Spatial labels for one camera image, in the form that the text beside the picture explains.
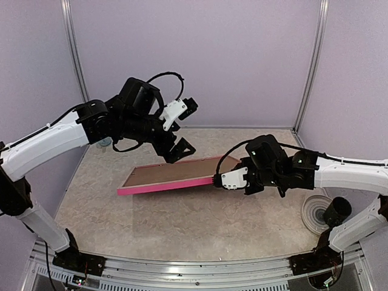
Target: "table surface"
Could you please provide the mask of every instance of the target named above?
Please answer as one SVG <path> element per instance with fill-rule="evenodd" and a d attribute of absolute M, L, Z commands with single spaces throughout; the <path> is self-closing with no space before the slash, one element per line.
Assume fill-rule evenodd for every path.
<path fill-rule="evenodd" d="M 289 130 L 181 129 L 178 134 L 197 149 L 186 159 L 223 155 L 237 143 L 263 134 L 296 145 Z M 121 141 L 118 147 L 132 145 Z M 241 147 L 232 156 L 247 154 Z M 301 220 L 308 190 L 289 190 L 285 198 L 272 187 L 250 196 L 212 186 L 117 195 L 132 167 L 161 162 L 149 144 L 130 153 L 91 146 L 56 221 L 72 231 L 80 250 L 124 258 L 224 261 L 288 255 L 316 246 L 318 237 Z"/>

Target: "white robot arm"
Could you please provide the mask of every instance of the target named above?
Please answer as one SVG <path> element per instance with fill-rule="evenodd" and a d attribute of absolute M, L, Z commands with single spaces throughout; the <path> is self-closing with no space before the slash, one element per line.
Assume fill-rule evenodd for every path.
<path fill-rule="evenodd" d="M 159 109 L 151 115 L 155 100 Z M 77 105 L 25 138 L 7 145 L 1 143 L 0 210 L 15 216 L 47 242 L 57 254 L 54 264 L 78 272 L 84 272 L 87 264 L 92 269 L 89 273 L 101 275 L 105 259 L 78 251 L 71 232 L 59 227 L 39 203 L 30 198 L 31 189 L 25 175 L 64 152 L 108 136 L 118 152 L 128 151 L 114 146 L 123 138 L 133 139 L 139 146 L 149 142 L 157 155 L 173 163 L 195 152 L 184 138 L 175 144 L 173 132 L 179 129 L 175 120 L 183 120 L 196 108 L 192 98 L 177 99 L 164 106 L 159 89 L 148 82 L 129 78 L 120 93 L 107 102 L 93 100 Z"/>
<path fill-rule="evenodd" d="M 213 177 L 214 186 L 227 190 L 245 189 L 246 195 L 272 186 L 278 188 L 282 197 L 292 188 L 340 187 L 379 194 L 361 213 L 324 232 L 313 254 L 291 257 L 294 275 L 332 266 L 332 261 L 339 259 L 339 254 L 348 246 L 388 226 L 388 159 L 368 161 L 328 156 L 278 143 L 272 135 L 259 136 L 239 146 L 243 144 L 247 144 L 249 157 L 241 159 L 241 163 L 227 173 L 219 173 L 221 159 Z M 299 152 L 288 157 L 281 146 Z"/>

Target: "purple wall panel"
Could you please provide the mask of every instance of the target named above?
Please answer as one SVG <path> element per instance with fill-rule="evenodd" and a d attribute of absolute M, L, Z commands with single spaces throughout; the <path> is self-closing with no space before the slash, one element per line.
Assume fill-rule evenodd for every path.
<path fill-rule="evenodd" d="M 332 155 L 388 158 L 388 2 L 330 1 L 326 33 L 306 117 L 306 146 Z M 355 212 L 373 193 L 346 195 Z M 388 229 L 361 241 L 377 290 L 386 290 Z"/>
<path fill-rule="evenodd" d="M 81 102 L 60 1 L 1 1 L 0 140 L 12 142 Z M 32 197 L 54 214 L 84 149 L 27 175 Z M 16 290 L 35 236 L 21 222 L 0 218 L 0 287 Z"/>
<path fill-rule="evenodd" d="M 291 127 L 303 95 L 320 1 L 72 1 L 91 99 L 128 76 L 174 70 L 199 110 L 184 123 Z M 166 100 L 179 81 L 155 81 Z"/>

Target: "black bracket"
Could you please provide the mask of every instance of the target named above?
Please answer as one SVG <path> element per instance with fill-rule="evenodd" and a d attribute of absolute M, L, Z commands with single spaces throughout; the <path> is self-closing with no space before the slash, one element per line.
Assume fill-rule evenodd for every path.
<path fill-rule="evenodd" d="M 66 232 L 70 239 L 70 245 L 64 251 L 55 254 L 53 265 L 74 272 L 101 276 L 106 259 L 103 256 L 81 253 L 73 234 L 68 229 Z"/>
<path fill-rule="evenodd" d="M 332 252 L 311 252 L 302 253 L 290 257 L 290 266 L 294 276 L 306 273 L 312 273 L 334 266 L 334 263 L 340 265 L 342 263 L 341 255 Z"/>
<path fill-rule="evenodd" d="M 380 209 L 377 211 L 378 214 L 383 215 L 388 221 L 388 196 L 379 195 Z"/>

